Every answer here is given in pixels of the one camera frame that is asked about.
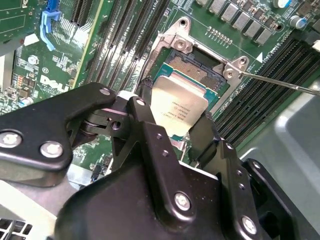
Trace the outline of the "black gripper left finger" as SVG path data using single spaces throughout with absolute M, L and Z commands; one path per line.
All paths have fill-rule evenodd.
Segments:
M 62 182 L 73 150 L 107 135 L 123 142 L 114 158 L 121 167 L 141 154 L 158 219 L 170 227 L 189 226 L 197 208 L 166 130 L 156 124 L 148 102 L 121 100 L 92 82 L 0 117 L 0 178 L 53 187 Z

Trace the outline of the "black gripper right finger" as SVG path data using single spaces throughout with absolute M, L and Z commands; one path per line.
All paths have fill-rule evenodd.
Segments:
M 257 161 L 241 161 L 204 111 L 189 130 L 200 169 L 218 177 L 223 235 L 229 240 L 301 240 L 300 212 Z

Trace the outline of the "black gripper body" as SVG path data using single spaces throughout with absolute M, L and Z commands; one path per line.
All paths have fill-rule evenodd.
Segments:
M 197 214 L 173 230 L 155 213 L 146 171 L 131 164 L 77 191 L 60 210 L 56 240 L 237 240 L 221 204 L 221 185 L 212 174 L 182 164 Z

